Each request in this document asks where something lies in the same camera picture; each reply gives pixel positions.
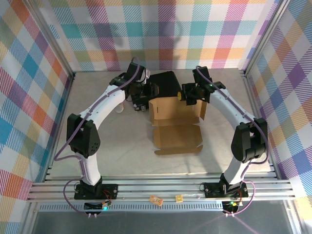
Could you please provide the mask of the grey metal panel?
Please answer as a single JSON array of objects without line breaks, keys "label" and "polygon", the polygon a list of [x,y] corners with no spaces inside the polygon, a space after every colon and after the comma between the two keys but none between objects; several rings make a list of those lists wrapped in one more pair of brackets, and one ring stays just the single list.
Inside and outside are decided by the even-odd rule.
[{"label": "grey metal panel", "polygon": [[31,234],[293,234],[284,218],[225,217],[214,212],[108,212],[87,218],[72,212],[39,213]]}]

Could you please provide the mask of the plaid cloth backdrop panel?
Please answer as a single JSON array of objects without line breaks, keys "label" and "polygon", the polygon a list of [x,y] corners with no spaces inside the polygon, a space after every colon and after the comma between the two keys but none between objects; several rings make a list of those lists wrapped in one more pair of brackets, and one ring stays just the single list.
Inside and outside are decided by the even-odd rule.
[{"label": "plaid cloth backdrop panel", "polygon": [[75,71],[244,68],[279,0],[35,0]]},{"label": "plaid cloth backdrop panel", "polygon": [[312,0],[290,0],[250,82],[281,177],[312,204]]},{"label": "plaid cloth backdrop panel", "polygon": [[16,233],[60,124],[68,74],[23,0],[0,0],[0,233]]}]

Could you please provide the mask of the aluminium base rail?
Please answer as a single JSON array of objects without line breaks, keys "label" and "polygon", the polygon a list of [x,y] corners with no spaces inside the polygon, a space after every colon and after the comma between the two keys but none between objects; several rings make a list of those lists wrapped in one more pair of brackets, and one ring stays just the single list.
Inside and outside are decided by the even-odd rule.
[{"label": "aluminium base rail", "polygon": [[[274,173],[248,173],[245,177],[254,184],[247,184],[248,194],[255,200],[289,200],[295,198],[290,181],[281,180]],[[50,176],[42,183],[34,183],[28,196],[29,202],[70,201],[74,199],[74,184],[71,176]],[[200,191],[202,182],[219,182],[217,174],[158,174],[134,176],[104,176],[106,184],[118,184],[118,202],[148,201],[151,195],[165,202],[174,202],[176,195],[184,201],[203,201]]]}]

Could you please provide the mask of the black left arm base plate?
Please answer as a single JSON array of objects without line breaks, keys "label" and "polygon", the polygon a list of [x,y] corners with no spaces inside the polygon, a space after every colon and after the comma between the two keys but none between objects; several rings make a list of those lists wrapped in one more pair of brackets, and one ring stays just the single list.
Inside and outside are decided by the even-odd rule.
[{"label": "black left arm base plate", "polygon": [[98,184],[96,186],[78,184],[75,188],[75,200],[104,200],[116,199],[117,184]]}]

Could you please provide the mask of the black briefcase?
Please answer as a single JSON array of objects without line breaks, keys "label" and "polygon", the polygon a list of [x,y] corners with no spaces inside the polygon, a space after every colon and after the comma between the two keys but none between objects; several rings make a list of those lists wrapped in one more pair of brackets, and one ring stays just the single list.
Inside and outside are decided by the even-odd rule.
[{"label": "black briefcase", "polygon": [[[150,82],[156,83],[159,86],[159,94],[156,97],[151,97],[150,92],[153,90],[150,87]],[[140,95],[131,96],[131,102],[136,111],[145,111],[149,109],[149,101],[155,98],[175,97],[181,91],[181,86],[173,71],[162,72],[151,75],[147,83],[143,87]]]}]

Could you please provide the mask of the aluminium side rail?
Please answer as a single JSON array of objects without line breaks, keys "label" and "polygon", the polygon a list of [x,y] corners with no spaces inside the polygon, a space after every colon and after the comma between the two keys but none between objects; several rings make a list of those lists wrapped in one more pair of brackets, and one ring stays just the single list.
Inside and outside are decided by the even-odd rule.
[{"label": "aluminium side rail", "polygon": [[63,124],[64,124],[64,119],[65,119],[65,116],[66,116],[69,96],[70,96],[70,93],[71,93],[71,90],[72,90],[72,86],[73,86],[73,82],[75,80],[75,77],[76,77],[76,72],[73,72],[73,74],[71,76],[69,76],[68,88],[67,88],[67,91],[64,92],[65,96],[64,96],[64,102],[63,102],[63,106],[62,106],[62,109],[61,109],[61,113],[60,113],[60,122],[59,122],[59,125],[56,128],[56,135],[55,135],[54,140],[52,142],[53,144],[52,144],[51,150],[49,152],[48,158],[47,158],[47,160],[45,162],[44,169],[43,169],[43,174],[42,174],[41,179],[39,180],[40,182],[44,182],[45,181],[48,169],[53,164],[54,156],[55,156],[55,154],[57,152],[59,139],[60,139],[61,131],[62,131]]},{"label": "aluminium side rail", "polygon": [[[260,109],[259,109],[259,107],[258,107],[258,105],[256,103],[255,94],[253,93],[250,80],[246,76],[246,74],[244,73],[243,70],[239,70],[239,73],[240,73],[240,75],[241,75],[241,77],[243,79],[243,82],[244,82],[244,85],[245,85],[245,89],[246,89],[246,92],[247,92],[247,95],[248,95],[248,99],[249,99],[249,102],[250,102],[250,105],[251,105],[251,108],[252,108],[252,112],[253,112],[253,114],[256,117],[261,117]],[[281,179],[280,171],[279,171],[279,169],[276,166],[276,160],[274,158],[274,155],[273,155],[273,152],[272,152],[272,147],[271,147],[269,139],[268,139],[268,144],[269,144],[269,146],[268,146],[268,152],[269,153],[266,153],[266,155],[268,156],[268,164],[273,167],[277,179]]]}]

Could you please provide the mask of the brown cardboard paper box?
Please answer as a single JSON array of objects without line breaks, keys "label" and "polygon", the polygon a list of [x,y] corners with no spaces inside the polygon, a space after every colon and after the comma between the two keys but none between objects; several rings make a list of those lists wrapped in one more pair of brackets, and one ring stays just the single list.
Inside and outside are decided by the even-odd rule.
[{"label": "brown cardboard paper box", "polygon": [[197,154],[203,148],[200,120],[205,119],[207,103],[199,100],[186,105],[177,97],[159,97],[149,101],[153,143],[157,156]]}]

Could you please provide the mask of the aluminium corner post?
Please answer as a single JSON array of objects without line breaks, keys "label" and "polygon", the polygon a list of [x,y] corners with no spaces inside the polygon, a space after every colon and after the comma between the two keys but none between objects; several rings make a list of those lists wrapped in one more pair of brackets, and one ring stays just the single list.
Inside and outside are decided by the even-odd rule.
[{"label": "aluminium corner post", "polygon": [[56,38],[54,37],[52,30],[48,26],[48,23],[44,19],[43,14],[41,13],[39,7],[35,3],[34,0],[22,0],[23,3],[26,5],[27,9],[30,11],[31,15],[33,16],[35,22],[39,26],[43,36],[47,40],[48,44],[51,46],[53,52],[55,53],[56,57],[58,58],[60,64],[63,66],[65,71],[68,73],[71,79],[75,79],[75,72],[70,67],[70,64],[61,50],[61,47],[58,45]]},{"label": "aluminium corner post", "polygon": [[267,0],[248,41],[238,69],[248,75],[291,0]]}]

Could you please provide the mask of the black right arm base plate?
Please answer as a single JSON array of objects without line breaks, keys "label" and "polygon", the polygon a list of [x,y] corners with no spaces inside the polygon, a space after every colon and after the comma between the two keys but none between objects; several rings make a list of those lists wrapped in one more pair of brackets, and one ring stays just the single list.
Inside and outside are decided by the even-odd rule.
[{"label": "black right arm base plate", "polygon": [[203,183],[203,192],[206,198],[245,198],[248,197],[246,183],[240,182],[234,185],[227,185],[222,181],[218,183]]}]

